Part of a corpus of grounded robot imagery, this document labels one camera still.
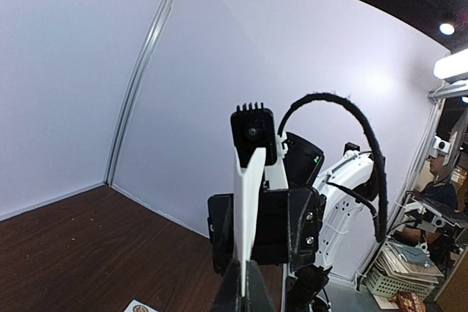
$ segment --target fluorescent light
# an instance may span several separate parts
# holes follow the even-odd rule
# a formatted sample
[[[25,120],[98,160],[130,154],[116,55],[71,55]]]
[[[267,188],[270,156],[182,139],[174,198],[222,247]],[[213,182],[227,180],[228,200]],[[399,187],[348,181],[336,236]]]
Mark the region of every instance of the fluorescent light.
[[[441,80],[464,73],[468,73],[468,49],[446,58],[441,58],[434,65],[434,76]]]
[[[453,25],[450,23],[443,23],[439,26],[439,30],[446,36],[451,36],[455,33],[455,27],[453,27]]]

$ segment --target gray floor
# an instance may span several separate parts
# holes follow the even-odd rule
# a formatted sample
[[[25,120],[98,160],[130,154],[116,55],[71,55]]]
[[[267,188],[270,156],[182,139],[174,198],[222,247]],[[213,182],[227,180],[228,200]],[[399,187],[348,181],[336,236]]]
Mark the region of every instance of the gray floor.
[[[353,288],[330,282],[326,286],[333,312],[380,312],[382,311],[367,289],[356,292]],[[437,305],[426,304],[427,312],[441,312]]]

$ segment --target dark shirt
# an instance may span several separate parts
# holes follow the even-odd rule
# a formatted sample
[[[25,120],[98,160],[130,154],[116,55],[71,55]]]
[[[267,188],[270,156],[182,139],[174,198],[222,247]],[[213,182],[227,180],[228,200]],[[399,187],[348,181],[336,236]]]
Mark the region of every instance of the dark shirt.
[[[455,187],[450,183],[443,185],[438,184],[436,186],[434,186],[433,183],[429,183],[421,192],[421,195],[427,199],[447,205],[453,210],[458,210],[458,200],[456,198]]]

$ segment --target person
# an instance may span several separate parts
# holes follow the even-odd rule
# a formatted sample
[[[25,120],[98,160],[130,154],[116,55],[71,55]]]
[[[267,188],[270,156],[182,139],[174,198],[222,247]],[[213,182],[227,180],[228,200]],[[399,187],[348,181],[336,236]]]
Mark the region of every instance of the person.
[[[456,190],[450,183],[450,174],[444,179],[439,179],[443,171],[444,156],[439,154],[436,158],[429,157],[429,172],[435,177],[434,182],[430,182],[421,192],[421,196],[431,199],[441,204],[447,205],[453,210],[458,209]],[[403,239],[411,244],[418,244],[421,236],[419,229],[404,228],[403,232],[397,232],[398,239]],[[440,237],[440,233],[426,233],[426,240],[429,245],[433,244]]]

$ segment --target wood grain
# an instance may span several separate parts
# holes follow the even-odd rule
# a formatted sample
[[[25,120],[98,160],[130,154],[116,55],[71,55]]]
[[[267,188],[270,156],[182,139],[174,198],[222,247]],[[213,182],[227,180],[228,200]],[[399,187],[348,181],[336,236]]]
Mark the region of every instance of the wood grain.
[[[281,270],[263,267],[276,306]],[[0,311],[209,311],[208,239],[108,187],[0,222]]]

